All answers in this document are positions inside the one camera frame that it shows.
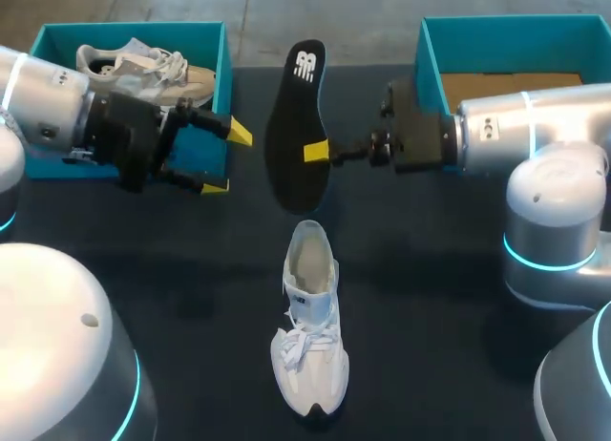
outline new balance logo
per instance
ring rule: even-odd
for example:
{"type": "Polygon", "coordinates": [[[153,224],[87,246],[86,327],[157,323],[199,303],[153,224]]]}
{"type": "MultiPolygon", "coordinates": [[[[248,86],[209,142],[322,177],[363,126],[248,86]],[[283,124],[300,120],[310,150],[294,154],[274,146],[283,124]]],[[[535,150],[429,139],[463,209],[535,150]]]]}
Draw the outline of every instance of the new balance logo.
{"type": "Polygon", "coordinates": [[[311,52],[298,52],[297,61],[295,61],[295,71],[293,74],[299,76],[310,83],[314,79],[314,68],[316,67],[316,55],[311,52]]]}

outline shoe tongue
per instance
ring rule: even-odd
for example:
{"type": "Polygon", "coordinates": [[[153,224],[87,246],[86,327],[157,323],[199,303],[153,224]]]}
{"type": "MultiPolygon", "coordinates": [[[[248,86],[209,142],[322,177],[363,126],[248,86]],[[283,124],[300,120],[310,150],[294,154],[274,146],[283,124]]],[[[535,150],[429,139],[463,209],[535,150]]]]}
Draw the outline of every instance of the shoe tongue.
{"type": "Polygon", "coordinates": [[[149,56],[153,49],[145,43],[139,41],[137,38],[133,37],[129,42],[127,42],[127,45],[125,45],[122,50],[124,53],[133,53],[139,54],[141,56],[149,56]]]}
{"type": "Polygon", "coordinates": [[[331,294],[329,292],[311,294],[297,288],[295,278],[284,279],[284,289],[290,300],[290,311],[295,321],[309,326],[318,326],[327,318],[331,308],[331,294]]]}

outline beige sneaker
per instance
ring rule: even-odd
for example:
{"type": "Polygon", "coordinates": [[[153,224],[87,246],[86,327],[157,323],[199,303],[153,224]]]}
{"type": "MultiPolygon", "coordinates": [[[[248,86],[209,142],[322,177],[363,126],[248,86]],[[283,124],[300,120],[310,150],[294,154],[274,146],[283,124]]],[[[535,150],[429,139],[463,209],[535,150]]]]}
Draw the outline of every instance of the beige sneaker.
{"type": "Polygon", "coordinates": [[[76,68],[89,76],[92,91],[119,91],[165,108],[180,97],[193,99],[197,107],[205,104],[216,81],[214,71],[189,65],[179,52],[150,48],[135,38],[113,51],[81,46],[76,68]]]}

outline shoe insole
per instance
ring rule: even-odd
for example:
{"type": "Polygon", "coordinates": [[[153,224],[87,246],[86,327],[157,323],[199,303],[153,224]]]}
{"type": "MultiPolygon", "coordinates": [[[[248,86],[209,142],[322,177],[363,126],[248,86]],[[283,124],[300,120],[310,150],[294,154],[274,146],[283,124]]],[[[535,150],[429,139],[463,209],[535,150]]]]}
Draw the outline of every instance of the shoe insole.
{"type": "Polygon", "coordinates": [[[315,210],[328,184],[328,139],[318,109],[325,61],[319,40],[299,42],[290,50],[265,133],[274,196],[296,215],[315,210]]]}
{"type": "Polygon", "coordinates": [[[293,275],[297,285],[311,294],[326,292],[329,256],[320,238],[315,235],[305,237],[294,258],[293,275]]]}

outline cardboard box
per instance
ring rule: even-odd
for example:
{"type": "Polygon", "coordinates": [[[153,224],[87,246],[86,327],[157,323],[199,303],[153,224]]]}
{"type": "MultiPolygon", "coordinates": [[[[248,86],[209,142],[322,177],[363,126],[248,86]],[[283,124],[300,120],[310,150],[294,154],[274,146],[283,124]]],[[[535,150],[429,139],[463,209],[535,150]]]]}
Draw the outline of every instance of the cardboard box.
{"type": "Polygon", "coordinates": [[[597,15],[425,18],[416,52],[424,109],[460,101],[611,81],[611,32],[597,15]]]}
{"type": "MultiPolygon", "coordinates": [[[[223,23],[49,24],[42,27],[30,54],[73,69],[83,44],[115,50],[135,37],[151,47],[181,52],[190,64],[216,71],[212,110],[229,114],[233,76],[223,23]]],[[[174,167],[225,177],[226,142],[195,128],[180,130],[172,155],[174,167]]],[[[68,165],[60,159],[27,158],[32,179],[115,178],[112,166],[68,165]]]]}

